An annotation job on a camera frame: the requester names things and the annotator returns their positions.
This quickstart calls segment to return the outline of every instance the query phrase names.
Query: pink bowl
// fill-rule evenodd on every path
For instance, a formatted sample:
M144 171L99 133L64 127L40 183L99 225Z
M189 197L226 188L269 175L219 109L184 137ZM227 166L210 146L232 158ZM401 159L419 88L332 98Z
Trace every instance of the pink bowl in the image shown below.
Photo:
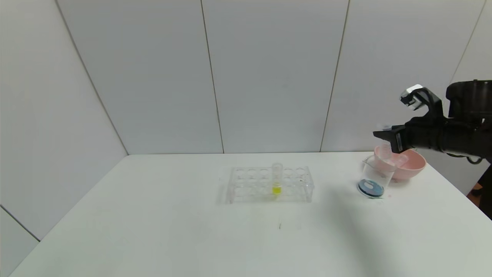
M377 157L379 154L379 146L376 146L374 148L374 154ZM393 179L397 180L407 180L410 179L414 176L416 176L424 167L426 167L426 160L422 155L417 153L417 151L413 149L406 150L402 152L403 155L406 155L408 157L408 162L404 164L403 166L397 168L395 171L395 174L393 174ZM396 158L399 154L393 153L392 156L393 158ZM379 160L379 162L384 163L385 167L390 167L389 164L385 163L382 160Z

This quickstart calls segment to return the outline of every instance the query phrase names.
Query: test tube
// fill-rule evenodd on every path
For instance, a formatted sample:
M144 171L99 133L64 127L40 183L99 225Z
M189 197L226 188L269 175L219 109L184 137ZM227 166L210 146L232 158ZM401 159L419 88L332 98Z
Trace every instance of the test tube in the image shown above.
M274 163L272 165L272 193L274 195L279 195L282 193L282 174L282 164Z

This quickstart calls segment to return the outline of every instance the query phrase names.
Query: yellow liquid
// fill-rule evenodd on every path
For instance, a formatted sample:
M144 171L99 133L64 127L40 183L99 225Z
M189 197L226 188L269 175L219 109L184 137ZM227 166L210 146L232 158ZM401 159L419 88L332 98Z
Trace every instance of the yellow liquid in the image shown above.
M282 187L280 186L280 183L275 182L272 188L272 193L275 195L279 195L282 193Z

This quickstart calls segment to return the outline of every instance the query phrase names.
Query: blue petri dish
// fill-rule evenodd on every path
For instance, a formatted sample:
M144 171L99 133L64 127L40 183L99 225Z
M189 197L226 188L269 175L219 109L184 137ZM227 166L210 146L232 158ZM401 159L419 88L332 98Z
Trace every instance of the blue petri dish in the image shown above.
M363 194L371 197L381 197L384 193L384 188L373 180L362 179L357 187Z

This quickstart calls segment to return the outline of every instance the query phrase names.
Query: cable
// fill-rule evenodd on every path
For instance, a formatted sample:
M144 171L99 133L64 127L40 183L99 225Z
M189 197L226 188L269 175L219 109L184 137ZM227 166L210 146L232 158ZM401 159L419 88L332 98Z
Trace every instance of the cable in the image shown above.
M455 155L455 154L450 154L450 153L446 153L448 156L451 156L453 158L464 158L466 156L462 156L462 155Z
M450 153L446 153L446 154L447 154L448 156L453 157L453 158L466 158L466 160L467 160L469 163L473 164L473 165L477 165L477 164L481 163L481 162L482 162L482 160L483 160L483 158L478 158L478 160L473 161L472 159L470 159L470 157L467 157L467 156L455 155L455 154L450 154Z
M467 159L467 161L468 161L469 163L471 163L471 164L473 164L473 165L477 165L477 164L481 163L481 162L482 162L482 160L483 160L482 158L478 158L478 160L476 160L476 161L472 161L472 160L470 159L470 157L467 157L466 159Z

